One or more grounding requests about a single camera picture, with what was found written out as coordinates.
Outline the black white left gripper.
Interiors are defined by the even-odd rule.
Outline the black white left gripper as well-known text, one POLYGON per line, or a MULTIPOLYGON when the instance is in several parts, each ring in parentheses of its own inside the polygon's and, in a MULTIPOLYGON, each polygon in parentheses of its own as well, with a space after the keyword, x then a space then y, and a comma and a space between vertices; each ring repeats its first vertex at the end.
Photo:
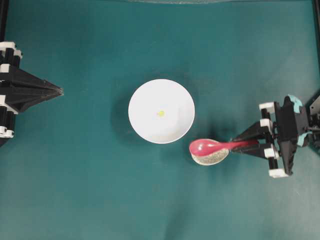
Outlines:
POLYGON ((63 95, 62 89, 53 83, 38 78, 20 68, 23 53, 17 49, 14 42, 0 43, 0 137, 13 138, 15 135, 16 115, 30 107, 63 95), (4 93, 4 88, 10 83, 48 90, 20 90, 4 93))

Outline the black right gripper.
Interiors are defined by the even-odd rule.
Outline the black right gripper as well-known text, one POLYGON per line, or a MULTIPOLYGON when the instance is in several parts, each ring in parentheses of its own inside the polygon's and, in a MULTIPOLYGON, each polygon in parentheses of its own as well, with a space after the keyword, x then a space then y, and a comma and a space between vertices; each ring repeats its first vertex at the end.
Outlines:
POLYGON ((294 95, 278 102, 259 104, 262 119, 234 137, 232 142, 265 139, 266 143, 233 148, 233 153, 247 154, 269 160, 268 174, 272 178, 286 178, 293 174, 293 160, 298 147, 312 131, 306 108, 294 95))

